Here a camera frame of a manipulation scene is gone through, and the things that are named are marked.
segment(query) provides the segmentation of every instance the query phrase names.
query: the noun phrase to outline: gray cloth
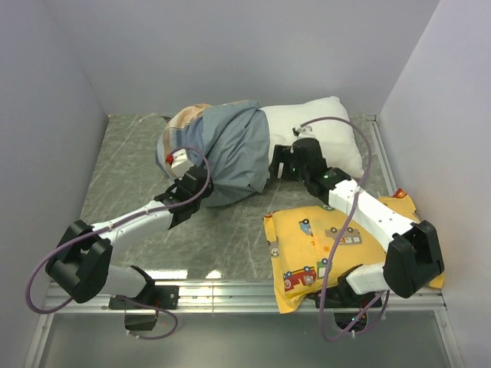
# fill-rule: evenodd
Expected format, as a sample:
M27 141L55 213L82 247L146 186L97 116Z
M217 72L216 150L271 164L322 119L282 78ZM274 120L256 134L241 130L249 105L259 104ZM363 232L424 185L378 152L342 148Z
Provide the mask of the gray cloth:
M228 205L262 192L268 178L269 126L266 115L255 101L241 101L227 105L210 107L203 116L195 119L181 130L171 130L172 149L179 146L192 146L206 155L212 168L214 190L204 199L206 206ZM163 147L157 147L158 154ZM202 160L190 154L196 165Z

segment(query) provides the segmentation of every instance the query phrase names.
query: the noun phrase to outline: yellow cloth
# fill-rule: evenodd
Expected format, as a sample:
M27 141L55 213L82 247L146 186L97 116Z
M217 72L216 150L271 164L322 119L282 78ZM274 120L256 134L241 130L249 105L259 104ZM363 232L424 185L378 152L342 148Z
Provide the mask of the yellow cloth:
M411 198L402 190L379 201L400 215L419 222ZM306 294L319 291L337 231L346 215L328 206L310 206L273 212L264 217L280 313L295 311ZM338 276L357 265L383 262L385 252L370 233L352 221L334 255L328 288ZM442 288L443 275L429 286Z

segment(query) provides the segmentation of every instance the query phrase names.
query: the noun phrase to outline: white cloth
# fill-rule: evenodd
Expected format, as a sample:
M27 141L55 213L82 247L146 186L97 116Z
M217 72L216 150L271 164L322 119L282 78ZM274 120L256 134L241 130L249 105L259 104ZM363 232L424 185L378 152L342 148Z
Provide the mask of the white cloth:
M310 125L311 131L305 131L299 137L292 131L292 128L317 117L349 120L348 112L339 98L326 97L300 105L268 106L261 110L265 112L269 124L269 163L275 145L291 146L297 139L313 137L319 141L328 166L338 167L354 178L363 175L361 155L351 126L337 120L323 120Z

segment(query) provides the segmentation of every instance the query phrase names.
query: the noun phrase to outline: gray wall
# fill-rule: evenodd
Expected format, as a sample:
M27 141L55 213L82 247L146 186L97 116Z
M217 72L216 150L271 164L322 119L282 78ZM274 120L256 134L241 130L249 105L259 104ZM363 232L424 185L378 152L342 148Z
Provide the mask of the gray wall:
M379 113L438 0L46 0L108 113L338 95Z
M0 50L0 356L17 368L38 319L28 273L80 215L107 116L43 1L0 2Z
M491 366L491 2L442 0L381 113L397 183L439 231L467 366Z

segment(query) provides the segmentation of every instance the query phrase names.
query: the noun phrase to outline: purple cable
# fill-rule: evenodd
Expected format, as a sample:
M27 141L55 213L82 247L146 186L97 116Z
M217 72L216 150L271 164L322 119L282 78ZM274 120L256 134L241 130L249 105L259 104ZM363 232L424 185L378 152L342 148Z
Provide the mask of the purple cable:
M360 181L358 182L358 186L361 187L365 183L365 181L367 180L368 173L370 172L370 168L371 168L371 147L370 147L370 142L368 141L368 138L364 135L364 133L360 130L360 128L358 128L352 122L345 120L345 119L342 119L340 117L318 117L317 119L312 119L312 120L309 120L309 121L303 123L300 127L305 127L309 124L316 123L316 122L322 121L322 120L337 120L337 121L341 121L342 123L349 125L351 128L353 128L353 130L355 130L358 134L360 134L361 138L363 139L363 141L367 145L367 150L368 150L367 168L366 168L363 176L360 178ZM338 248L339 242L341 241L341 238L343 237L344 232L346 232L347 227L349 226L351 220L353 219L354 212L356 211L356 208L358 206L358 197L359 196L360 196L360 192L356 191L356 193L354 194L353 205L351 207L351 211L348 214L348 217L346 218L346 221L344 222L343 227L338 232L338 236L336 237L336 240L334 241L331 252L329 253L328 263L325 266L325 269L327 271L325 272L324 280L322 282L321 300L320 300L320 306L319 306L319 325L321 328L322 337L324 338L324 340L328 341L329 343L333 343L336 340L339 340L345 334L347 334L349 332L349 330L354 326L354 324L356 324L357 321L361 318L361 316L363 316L368 311L368 309L373 304L375 304L375 302L378 299L380 299L380 297L383 294L383 292L377 293L375 295L375 297L371 300L371 302L368 303L362 310L360 310L360 313L358 313L358 315L352 320L352 322L350 322L349 325L347 325L346 328L344 328L336 337L327 336L326 331L325 331L324 305L325 305L325 293L326 293L326 290L328 288L328 276L329 276L329 272L331 271L331 265L332 265L332 259L334 258L334 253L336 252L336 249ZM387 293L386 293L384 305L382 306L381 312L379 313L377 319L372 324L370 324L370 326L365 327L362 331L360 331L356 334L361 334L363 332L367 332L368 330L371 330L371 328L373 328L373 326L375 326L375 324L377 324L381 320L381 318L384 315L385 310L387 308L388 301L389 301L389 291L387 291Z
M209 166L208 159L205 157L204 154L202 154L196 148L188 147L188 146L176 148L176 149L174 149L170 153L170 155L172 155L173 153L175 153L176 151L181 150L181 149L182 150L192 150L192 151L198 153L203 158L203 162L205 163L205 167L206 167L206 171L207 171L205 184L203 185L203 187L201 188L201 190L199 192L197 192L197 194L195 194L190 199L187 199L186 201L183 201L183 202L180 202L180 203L174 203L172 205L166 205L164 207L158 207L158 208L150 209L148 211L149 213L166 211L167 209L174 209L176 207L181 207L183 205L187 205L187 204L191 203L192 201L195 201L196 199L198 199L205 192L206 188L208 187L209 181L211 180L211 168ZM147 212L145 210L136 212L136 213L134 213L132 215L129 215L129 216L127 216L125 218L122 218L121 220L115 222L113 224L113 228L117 228L117 227L119 227L121 225L124 225L124 224L128 223L131 220L137 219L137 218L139 218L141 216L144 216L144 215L147 215ZM31 299L31 288L32 288L32 284L34 282L34 279L35 279L36 275L38 274L38 272L42 269L42 267L46 263L48 263L48 261L50 259L52 259L55 255L61 253L65 249L70 248L72 245L77 244L78 242L81 242L82 240L84 240L86 238L90 238L91 236L94 236L94 235L99 235L99 234L101 234L101 233L103 233L103 232L105 232L107 230L109 230L109 227L106 226L104 228L99 228L98 230L96 230L94 232L89 232L89 233L84 234L82 236L79 236L77 238L71 239L70 241L67 241L63 245L60 245L55 250L53 250L52 252L50 252L48 255L46 255L38 263L38 265L36 265L36 267L34 268L34 270L31 273L31 276L29 277L28 283L27 283L27 285L25 287L25 303L28 305L29 309L31 309L32 311L34 311L37 314L51 314L51 313L54 313L54 312L59 311L61 308L65 307L67 304L69 304L70 302L73 301L73 298L72 297L69 297L66 301L64 301L63 303L61 303L57 307L54 307L52 309L47 309L47 310L36 307L34 305L34 303L32 302L32 299ZM129 298L126 298L126 300L128 302L134 304L134 305L137 305L138 307L147 308L147 309L153 309L155 311L162 311L162 312L164 312L166 314L169 314L176 321L175 326L173 327L173 329L169 333L166 333L165 335L162 335L161 337L152 337L152 338L149 338L149 337L146 337L146 338L141 337L141 339L143 339L143 338L145 340L157 340L157 339L161 339L161 338L164 338L164 337L169 336L172 332L174 332L176 330L176 328L177 328L177 317L173 313L171 313L171 312L169 312L167 310L161 309L161 308L156 308L156 307L152 307L150 305L145 305L145 304L137 303L135 301L132 301Z

